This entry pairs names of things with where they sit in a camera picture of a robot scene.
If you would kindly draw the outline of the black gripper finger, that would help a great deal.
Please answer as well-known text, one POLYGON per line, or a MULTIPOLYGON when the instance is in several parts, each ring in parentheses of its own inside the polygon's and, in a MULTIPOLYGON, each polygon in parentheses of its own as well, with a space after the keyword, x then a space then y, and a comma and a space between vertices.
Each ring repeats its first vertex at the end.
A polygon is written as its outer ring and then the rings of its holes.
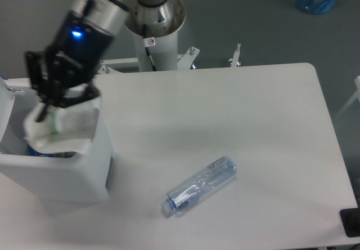
POLYGON ((58 107, 68 108, 73 105, 81 104, 86 101, 93 100, 100 96, 100 91, 93 83, 87 83, 84 90, 80 91, 77 95, 72 97, 62 97, 58 107))
POLYGON ((58 106, 61 99, 60 81, 56 80, 60 61, 53 53, 27 51, 25 53, 26 67, 31 82, 31 88, 37 91, 43 107, 36 121, 44 121, 50 106, 58 106))

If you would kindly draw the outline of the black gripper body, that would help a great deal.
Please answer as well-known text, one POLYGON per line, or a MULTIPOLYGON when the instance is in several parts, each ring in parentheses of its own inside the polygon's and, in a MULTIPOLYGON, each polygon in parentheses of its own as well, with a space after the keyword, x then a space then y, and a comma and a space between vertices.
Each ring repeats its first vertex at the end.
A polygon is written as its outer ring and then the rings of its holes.
POLYGON ((114 36, 69 11, 53 42, 46 48, 48 75, 66 88, 87 83, 114 36))

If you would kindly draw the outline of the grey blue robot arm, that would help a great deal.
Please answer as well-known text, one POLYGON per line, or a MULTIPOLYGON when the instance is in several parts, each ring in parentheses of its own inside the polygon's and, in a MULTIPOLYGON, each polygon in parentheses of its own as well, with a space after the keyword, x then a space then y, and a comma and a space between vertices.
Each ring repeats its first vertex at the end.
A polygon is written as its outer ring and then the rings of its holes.
POLYGON ((185 20, 180 0, 75 0, 52 42, 28 51, 26 66, 40 98, 37 122, 49 109, 68 108, 99 96, 93 85, 98 63, 122 26, 134 35, 139 69, 178 68, 178 31, 185 20))

